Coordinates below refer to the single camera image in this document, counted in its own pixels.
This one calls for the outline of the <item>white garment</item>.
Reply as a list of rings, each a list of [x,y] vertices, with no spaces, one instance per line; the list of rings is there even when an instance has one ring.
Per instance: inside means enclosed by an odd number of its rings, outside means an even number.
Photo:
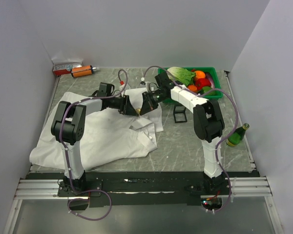
[[[50,113],[29,160],[42,167],[64,169],[61,144],[51,134],[55,112]],[[161,107],[139,117],[124,116],[111,108],[92,113],[85,118],[80,143],[82,165],[90,170],[122,158],[146,157],[157,149],[156,133],[161,131]]]

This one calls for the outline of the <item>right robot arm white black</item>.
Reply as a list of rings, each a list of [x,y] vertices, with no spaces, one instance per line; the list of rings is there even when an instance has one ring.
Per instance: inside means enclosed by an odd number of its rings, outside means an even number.
[[[200,97],[186,86],[174,83],[166,73],[160,73],[155,78],[159,89],[142,93],[140,115],[157,109],[159,103],[168,98],[191,111],[193,128],[204,152],[203,187],[208,194],[215,194],[226,180],[219,149],[225,124],[218,101]]]

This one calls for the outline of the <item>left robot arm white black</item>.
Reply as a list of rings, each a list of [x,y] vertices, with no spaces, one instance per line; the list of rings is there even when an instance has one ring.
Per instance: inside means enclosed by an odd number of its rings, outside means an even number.
[[[65,166],[64,186],[76,196],[83,195],[87,190],[80,151],[86,116],[106,108],[116,109],[122,115],[138,116],[129,96],[113,95],[113,91],[113,84],[102,82],[90,97],[73,103],[60,101],[56,109],[51,134],[61,145]]]

